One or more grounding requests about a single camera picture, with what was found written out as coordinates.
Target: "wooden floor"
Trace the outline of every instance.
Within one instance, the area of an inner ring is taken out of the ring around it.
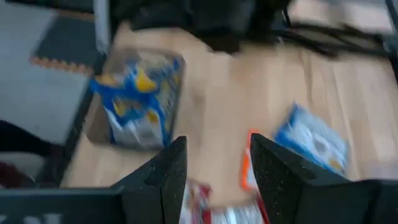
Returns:
[[[295,16],[322,19],[324,2],[303,1],[291,9]],[[358,13],[355,7],[348,7],[350,22],[391,29],[374,6]],[[250,197],[239,185],[247,131],[257,128],[271,137],[294,101],[347,139],[350,179],[398,170],[398,87],[387,60],[343,55],[331,61],[283,45],[245,45],[234,56],[214,54],[182,30],[131,32],[124,26],[115,47],[127,45],[174,50],[186,60],[175,135],[188,136],[188,176],[212,186],[214,205]],[[85,135],[80,141],[64,181],[70,187],[111,185],[153,156],[93,145]]]

